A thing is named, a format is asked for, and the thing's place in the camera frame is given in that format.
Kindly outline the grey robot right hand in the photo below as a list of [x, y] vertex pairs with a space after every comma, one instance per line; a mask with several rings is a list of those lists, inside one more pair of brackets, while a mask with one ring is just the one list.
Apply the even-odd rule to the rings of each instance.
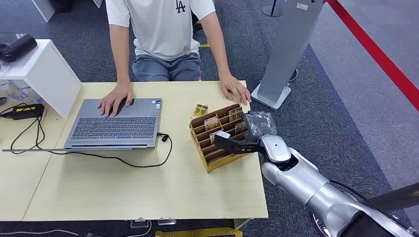
[[245, 139], [249, 142], [256, 142], [264, 135], [277, 135], [277, 127], [271, 113], [264, 111], [248, 111], [243, 114], [247, 130]]

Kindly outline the person's right hand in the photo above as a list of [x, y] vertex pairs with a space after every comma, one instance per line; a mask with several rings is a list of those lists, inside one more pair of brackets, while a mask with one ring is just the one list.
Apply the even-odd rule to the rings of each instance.
[[134, 93], [129, 81], [117, 82], [116, 87], [102, 98], [97, 105], [100, 114], [106, 117], [116, 116], [120, 105], [127, 107], [131, 105], [133, 95]]

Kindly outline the person's left hand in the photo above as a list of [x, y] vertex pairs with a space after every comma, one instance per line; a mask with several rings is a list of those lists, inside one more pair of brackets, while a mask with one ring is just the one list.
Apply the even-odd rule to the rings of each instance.
[[247, 105], [251, 102], [249, 90], [230, 73], [219, 75], [219, 87], [226, 99]]

